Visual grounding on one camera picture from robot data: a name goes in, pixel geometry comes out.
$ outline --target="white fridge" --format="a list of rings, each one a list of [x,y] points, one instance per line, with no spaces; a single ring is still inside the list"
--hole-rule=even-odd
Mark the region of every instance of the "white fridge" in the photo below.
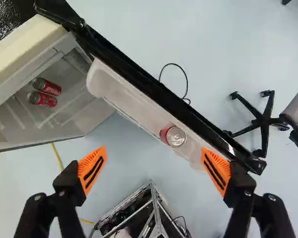
[[[90,28],[65,1],[57,3],[37,1],[41,15],[0,41],[0,151],[84,136],[117,111],[198,170],[206,147],[262,173],[265,161]],[[61,86],[55,107],[29,103],[30,82],[38,77]],[[173,127],[172,139],[180,144],[166,141]]]

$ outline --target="red soda can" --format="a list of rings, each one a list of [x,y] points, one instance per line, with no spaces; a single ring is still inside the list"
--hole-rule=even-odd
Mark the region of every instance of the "red soda can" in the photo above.
[[[36,90],[54,96],[59,96],[62,91],[62,88],[59,85],[56,85],[44,78],[35,78],[30,82],[30,84],[32,84],[33,88]]]
[[[180,147],[186,141],[186,133],[176,125],[168,125],[159,132],[160,140],[174,148]]]
[[[34,91],[28,93],[28,102],[34,105],[43,105],[48,108],[53,108],[57,105],[58,100],[51,95]]]

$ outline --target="orange finger tip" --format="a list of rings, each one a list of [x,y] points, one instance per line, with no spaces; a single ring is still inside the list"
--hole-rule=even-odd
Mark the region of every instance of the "orange finger tip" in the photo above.
[[[229,161],[204,147],[202,147],[201,151],[201,163],[221,196],[224,197],[231,177]]]
[[[100,171],[105,165],[107,160],[105,146],[102,146],[78,162],[78,178],[84,190],[85,196],[89,193],[93,187]]]

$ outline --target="metal frame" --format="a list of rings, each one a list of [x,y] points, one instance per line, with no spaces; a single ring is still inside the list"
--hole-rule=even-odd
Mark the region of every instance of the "metal frame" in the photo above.
[[[159,193],[157,192],[156,188],[154,187],[154,184],[152,182],[145,184],[141,186],[139,189],[137,189],[133,194],[128,196],[125,200],[123,200],[120,204],[118,204],[114,209],[109,211],[107,214],[105,214],[93,227],[89,234],[89,238],[93,237],[93,234],[95,230],[101,229],[101,227],[106,224],[110,219],[117,214],[120,210],[124,210],[126,207],[131,205],[133,202],[135,202],[140,196],[143,195],[144,192],[148,191],[150,189],[151,193],[151,199],[144,204],[141,208],[139,208],[136,212],[134,212],[132,215],[130,215],[127,219],[125,219],[123,222],[121,222],[119,225],[115,226],[111,231],[109,231],[107,234],[105,234],[102,238],[108,238],[111,235],[113,235],[115,232],[119,231],[119,229],[126,224],[129,220],[131,220],[133,217],[135,217],[139,212],[141,212],[144,208],[146,208],[148,205],[152,203],[153,211],[149,215],[141,233],[139,234],[138,238],[144,238],[148,235],[149,231],[151,230],[151,233],[148,238],[157,238],[157,237],[164,237],[169,238],[163,224],[161,221],[160,213],[163,212],[168,220],[173,225],[174,229],[179,233],[179,237],[185,238],[185,236],[182,234],[180,229],[177,227],[176,223],[173,222],[172,218],[166,211],[166,209],[163,207],[163,205],[159,202]],[[150,222],[154,218],[155,225],[153,228],[149,227]]]

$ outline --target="chair caster wheel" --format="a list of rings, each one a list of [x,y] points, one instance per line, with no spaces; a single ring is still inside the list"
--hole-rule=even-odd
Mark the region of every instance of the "chair caster wheel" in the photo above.
[[[224,132],[226,135],[228,135],[228,136],[232,136],[232,135],[233,135],[233,133],[232,133],[231,131],[229,131],[229,130],[223,130],[223,132]]]
[[[233,93],[231,93],[231,94],[229,95],[229,98],[230,98],[231,100],[234,100],[234,99],[237,98],[237,94],[238,94],[238,92],[235,91],[235,92],[233,92]]]
[[[286,131],[286,130],[289,130],[290,128],[288,127],[288,128],[278,128],[278,130],[280,130],[280,131]]]
[[[260,92],[260,96],[262,98],[268,97],[270,94],[271,94],[271,90],[266,90],[266,91]]]
[[[256,157],[262,157],[262,158],[264,158],[263,151],[261,149],[254,150],[253,151],[253,155],[256,156]]]

